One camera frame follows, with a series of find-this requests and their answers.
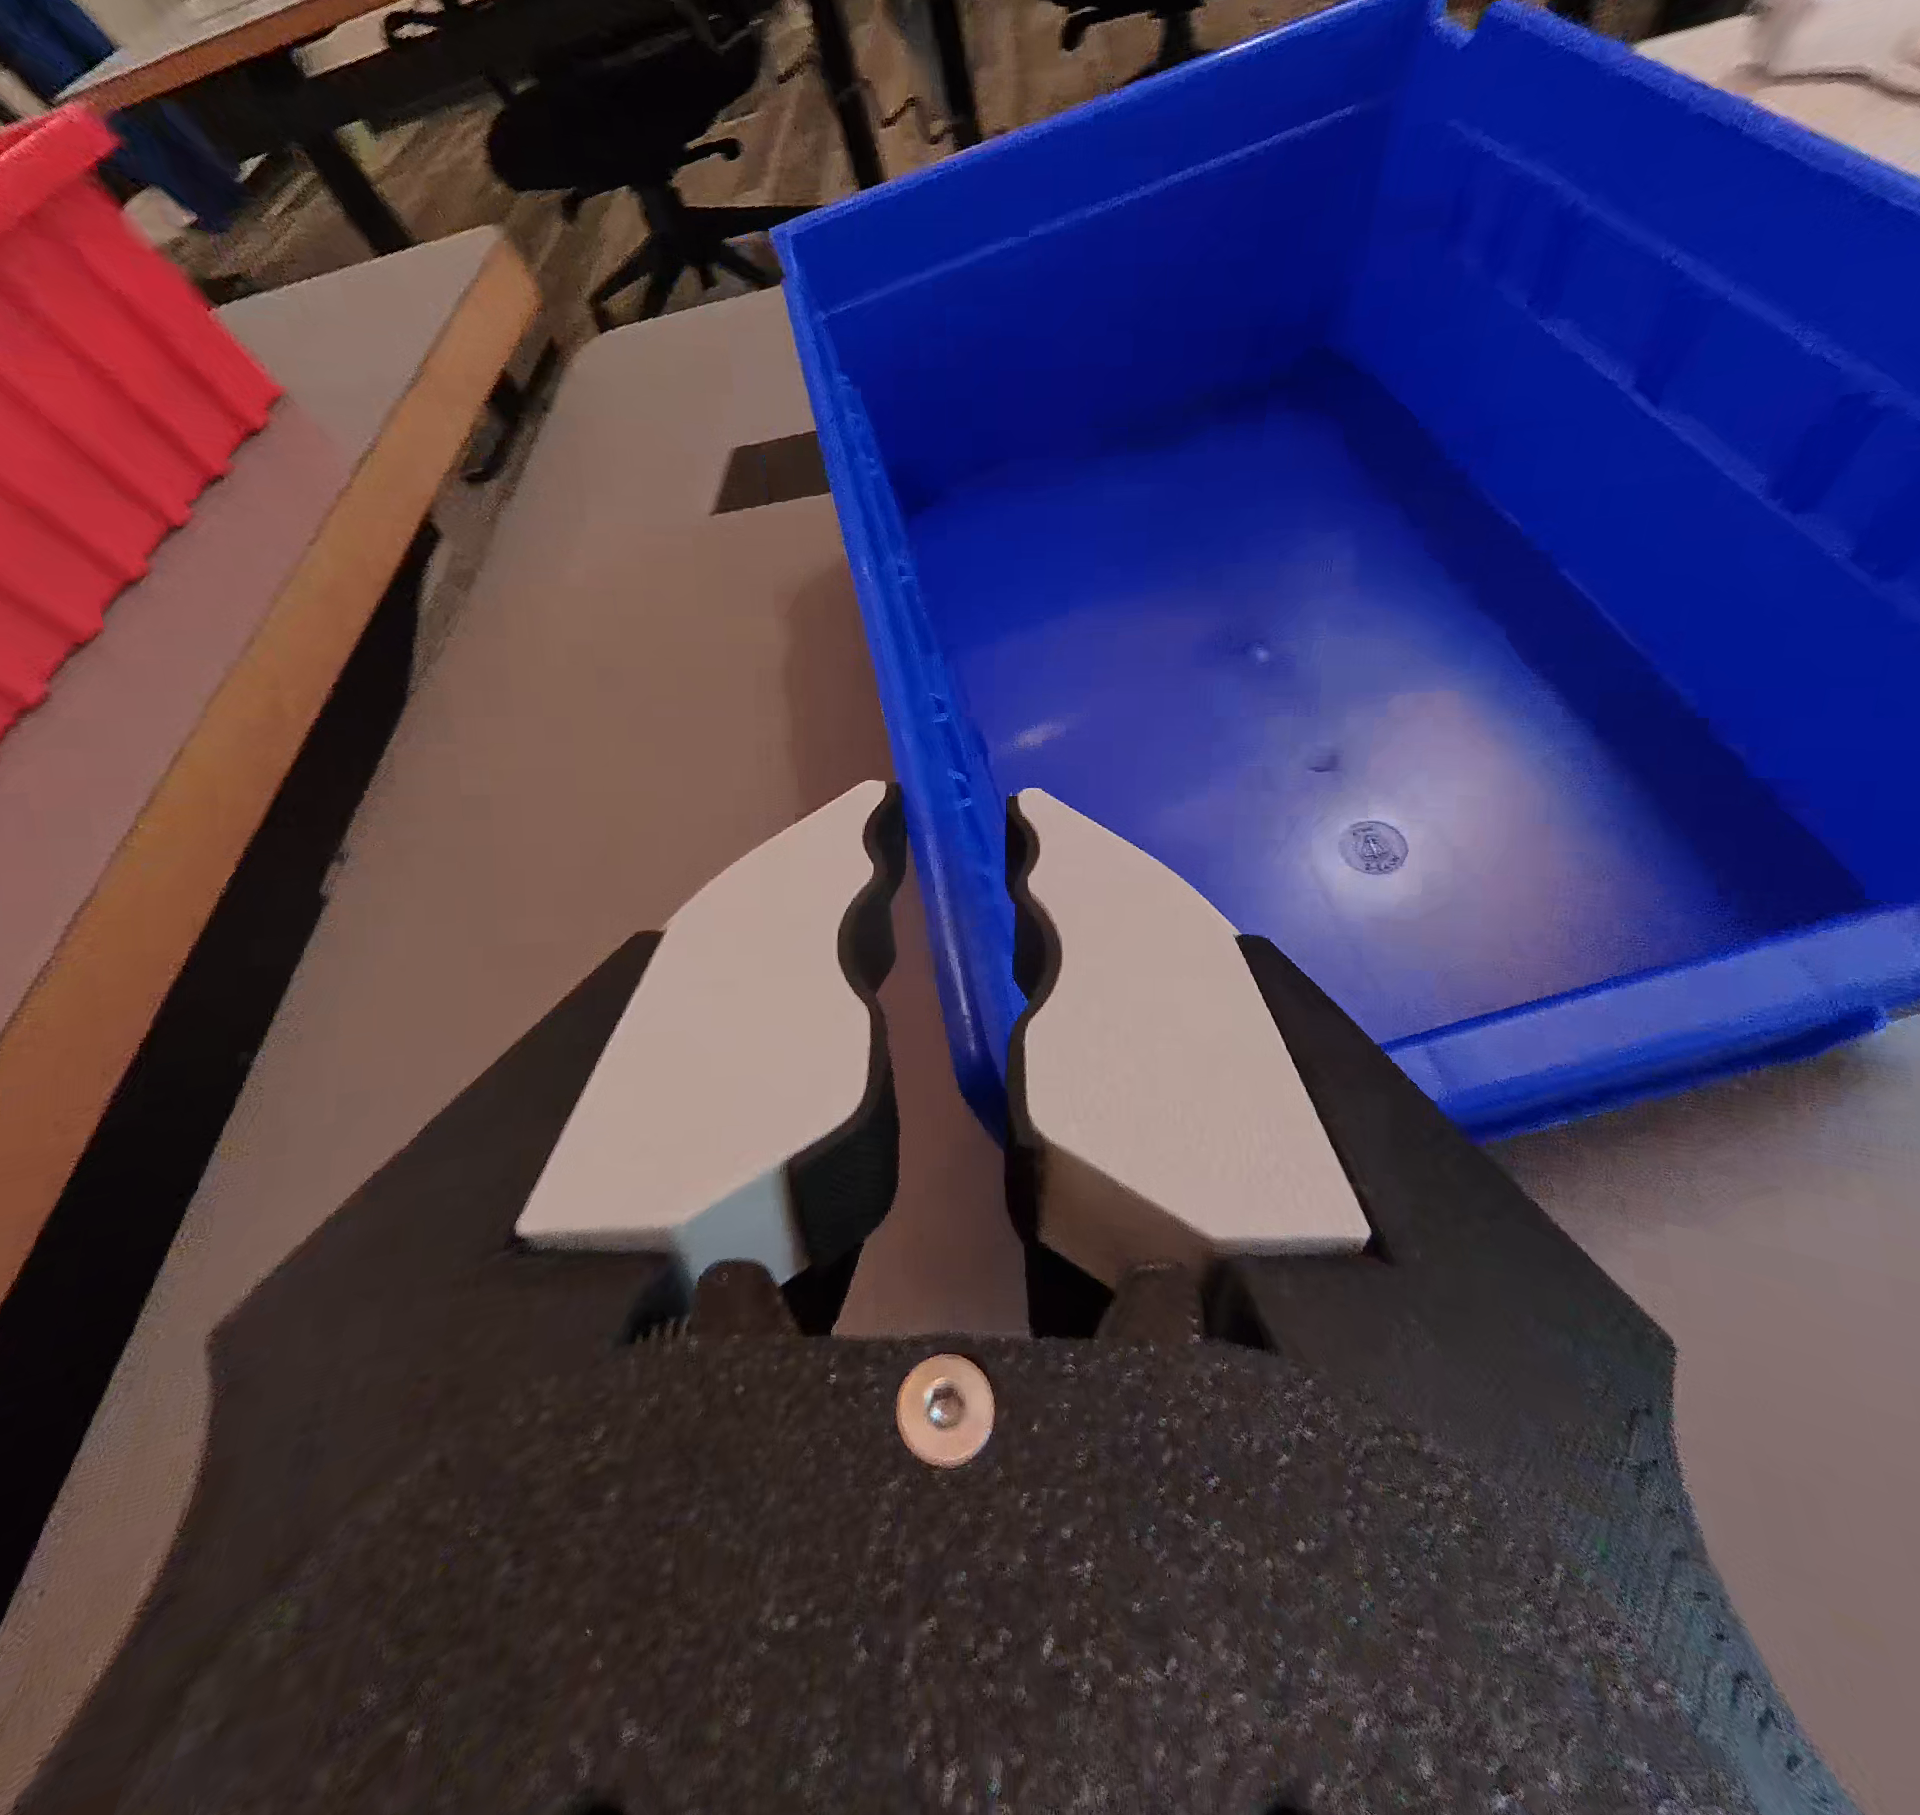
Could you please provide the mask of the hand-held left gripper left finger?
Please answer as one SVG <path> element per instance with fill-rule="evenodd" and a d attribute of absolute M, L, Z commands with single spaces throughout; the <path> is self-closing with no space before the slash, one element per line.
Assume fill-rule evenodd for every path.
<path fill-rule="evenodd" d="M 512 1239 L 644 1252 L 691 1295 L 756 1265 L 831 1331 L 902 1199 L 893 969 L 903 799 L 862 778 L 722 868 L 658 932 Z"/>

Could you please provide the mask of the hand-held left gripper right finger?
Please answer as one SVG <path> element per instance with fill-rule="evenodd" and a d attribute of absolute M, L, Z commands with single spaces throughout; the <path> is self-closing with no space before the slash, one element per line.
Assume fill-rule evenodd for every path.
<path fill-rule="evenodd" d="M 1222 905 L 1051 787 L 1012 799 L 1004 868 L 1025 1000 L 1004 1105 L 1036 1247 L 1104 1285 L 1364 1252 L 1360 1184 Z"/>

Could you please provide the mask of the blue plastic bin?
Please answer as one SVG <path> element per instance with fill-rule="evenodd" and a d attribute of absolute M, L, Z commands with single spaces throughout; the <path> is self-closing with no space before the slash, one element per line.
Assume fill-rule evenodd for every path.
<path fill-rule="evenodd" d="M 779 258 L 981 1125 L 1021 787 L 1474 1134 L 1913 1011 L 1909 168 L 1351 0 Z"/>

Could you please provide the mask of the wood-edged side table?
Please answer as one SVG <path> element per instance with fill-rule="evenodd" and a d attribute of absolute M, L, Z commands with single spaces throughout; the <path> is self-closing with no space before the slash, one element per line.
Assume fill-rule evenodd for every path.
<path fill-rule="evenodd" d="M 0 1289 L 533 314 L 499 223 L 219 307 L 277 418 L 0 751 Z"/>

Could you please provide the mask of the red plastic bin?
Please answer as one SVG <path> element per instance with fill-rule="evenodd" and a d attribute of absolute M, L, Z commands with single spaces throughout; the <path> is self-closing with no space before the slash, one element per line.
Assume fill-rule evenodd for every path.
<path fill-rule="evenodd" d="M 279 387 L 102 184 L 62 102 L 0 140 L 0 725 L 102 638 Z"/>

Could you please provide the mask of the blue jacket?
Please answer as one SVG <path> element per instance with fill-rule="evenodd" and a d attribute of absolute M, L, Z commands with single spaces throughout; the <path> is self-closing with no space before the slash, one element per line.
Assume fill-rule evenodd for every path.
<path fill-rule="evenodd" d="M 38 101 L 62 101 L 81 71 L 103 68 L 109 52 L 116 36 L 80 0 L 0 0 L 0 61 Z M 109 165 L 128 184 L 159 187 L 210 230 L 224 230 L 241 216 L 247 187 L 236 165 L 197 130 L 191 115 L 153 101 L 109 110 L 103 123 L 116 130 Z"/>

